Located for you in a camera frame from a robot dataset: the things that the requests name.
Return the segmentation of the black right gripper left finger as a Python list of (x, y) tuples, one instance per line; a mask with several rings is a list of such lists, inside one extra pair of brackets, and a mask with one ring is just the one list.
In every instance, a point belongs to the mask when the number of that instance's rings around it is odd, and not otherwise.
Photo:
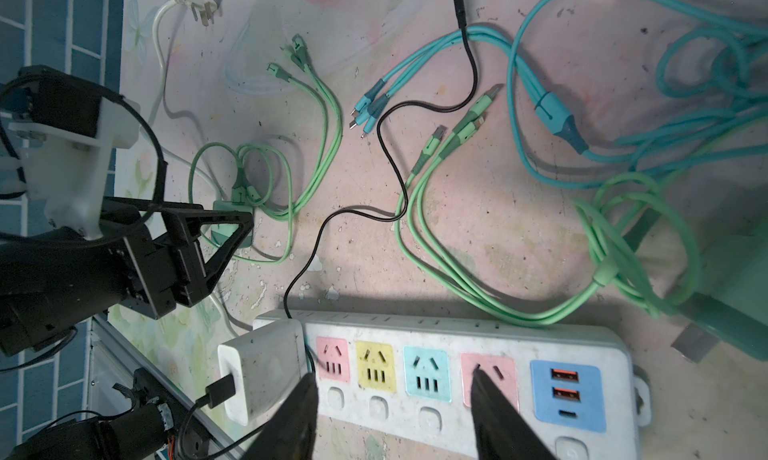
[(241, 458), (311, 459), (318, 416), (318, 388), (312, 373), (304, 375)]

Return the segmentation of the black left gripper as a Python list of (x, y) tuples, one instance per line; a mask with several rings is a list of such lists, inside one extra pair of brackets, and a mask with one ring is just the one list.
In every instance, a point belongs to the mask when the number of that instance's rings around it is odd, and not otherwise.
[(31, 243), (1, 244), (1, 351), (42, 350), (74, 334), (81, 321), (122, 305), (150, 319), (193, 307), (213, 293), (252, 233), (253, 215), (167, 202), (108, 197), (101, 225), (115, 233), (157, 214), (165, 232), (145, 225), (106, 245), (87, 247), (68, 228)]

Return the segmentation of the white multicolour power strip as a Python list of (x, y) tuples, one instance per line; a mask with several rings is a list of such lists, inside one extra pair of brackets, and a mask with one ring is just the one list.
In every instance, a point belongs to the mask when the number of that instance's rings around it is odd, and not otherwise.
[(294, 311), (321, 415), (467, 456), (480, 392), (522, 418), (558, 459), (636, 459), (638, 385), (603, 327)]

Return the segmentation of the white cube charger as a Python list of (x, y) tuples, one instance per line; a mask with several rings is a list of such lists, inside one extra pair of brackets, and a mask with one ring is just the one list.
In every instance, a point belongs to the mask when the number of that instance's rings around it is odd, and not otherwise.
[(220, 373), (235, 384), (226, 414), (242, 426), (282, 402), (308, 372), (302, 325), (293, 319), (268, 320), (219, 345), (217, 354)]

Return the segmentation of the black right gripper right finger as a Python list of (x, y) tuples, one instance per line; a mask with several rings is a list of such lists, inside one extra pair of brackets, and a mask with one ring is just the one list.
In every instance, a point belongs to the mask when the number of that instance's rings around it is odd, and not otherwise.
[(489, 375), (479, 367), (473, 371), (470, 399), (480, 460), (555, 459)]

